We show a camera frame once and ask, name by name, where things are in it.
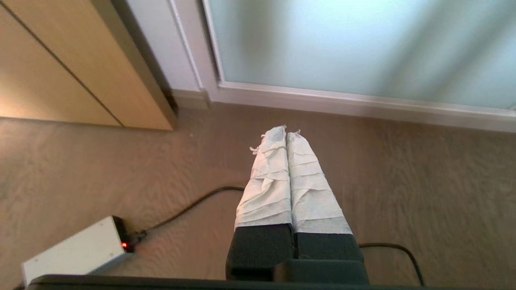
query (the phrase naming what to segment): power adapter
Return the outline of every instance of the power adapter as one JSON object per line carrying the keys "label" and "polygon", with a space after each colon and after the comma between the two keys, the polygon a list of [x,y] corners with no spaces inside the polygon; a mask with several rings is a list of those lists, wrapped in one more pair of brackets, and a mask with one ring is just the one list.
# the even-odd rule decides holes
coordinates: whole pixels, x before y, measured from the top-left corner
{"label": "power adapter", "polygon": [[22,264],[24,282],[46,274],[98,273],[133,252],[124,222],[108,216]]}

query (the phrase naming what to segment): skirting board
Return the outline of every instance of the skirting board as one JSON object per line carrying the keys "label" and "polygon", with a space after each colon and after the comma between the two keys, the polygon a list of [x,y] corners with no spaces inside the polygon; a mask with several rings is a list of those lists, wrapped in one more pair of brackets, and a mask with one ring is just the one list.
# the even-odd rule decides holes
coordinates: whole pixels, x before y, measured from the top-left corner
{"label": "skirting board", "polygon": [[209,97],[206,91],[188,91],[188,90],[176,90],[168,89],[164,90],[165,96],[174,99],[176,105],[179,108],[190,108],[190,109],[209,109]]}
{"label": "skirting board", "polygon": [[215,102],[516,132],[516,111],[233,82]]}

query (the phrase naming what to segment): tissue paper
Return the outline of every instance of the tissue paper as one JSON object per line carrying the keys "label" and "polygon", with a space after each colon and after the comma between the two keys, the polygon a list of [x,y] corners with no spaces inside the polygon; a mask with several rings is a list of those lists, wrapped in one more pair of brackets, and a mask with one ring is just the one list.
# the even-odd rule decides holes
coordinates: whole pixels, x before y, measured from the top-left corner
{"label": "tissue paper", "polygon": [[250,225],[292,224],[291,189],[285,143],[286,126],[265,133],[251,178],[236,209],[235,228]]}
{"label": "tissue paper", "polygon": [[289,133],[286,145],[294,231],[352,234],[308,141]]}

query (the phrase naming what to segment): beige carpet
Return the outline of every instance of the beige carpet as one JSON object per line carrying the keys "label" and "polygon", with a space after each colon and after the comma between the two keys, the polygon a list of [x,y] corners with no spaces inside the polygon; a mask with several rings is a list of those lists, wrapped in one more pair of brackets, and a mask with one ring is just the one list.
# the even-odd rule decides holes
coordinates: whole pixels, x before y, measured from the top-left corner
{"label": "beige carpet", "polygon": [[[260,134],[301,129],[357,241],[403,244],[430,286],[516,288],[516,134],[215,104],[175,132],[0,119],[0,284],[108,216],[149,227],[244,186]],[[107,275],[224,279],[240,192],[158,230]],[[417,285],[394,249],[364,250],[374,284]]]}

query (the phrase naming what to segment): white paper wrapping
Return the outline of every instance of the white paper wrapping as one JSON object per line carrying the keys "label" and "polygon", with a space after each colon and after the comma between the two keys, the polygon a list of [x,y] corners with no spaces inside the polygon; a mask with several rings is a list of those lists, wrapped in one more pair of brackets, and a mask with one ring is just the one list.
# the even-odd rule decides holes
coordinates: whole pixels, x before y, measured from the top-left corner
{"label": "white paper wrapping", "polygon": [[294,231],[352,234],[308,141],[289,133],[286,145]]}
{"label": "white paper wrapping", "polygon": [[263,135],[254,150],[251,179],[236,209],[236,227],[292,224],[290,178],[285,144],[285,126]]}

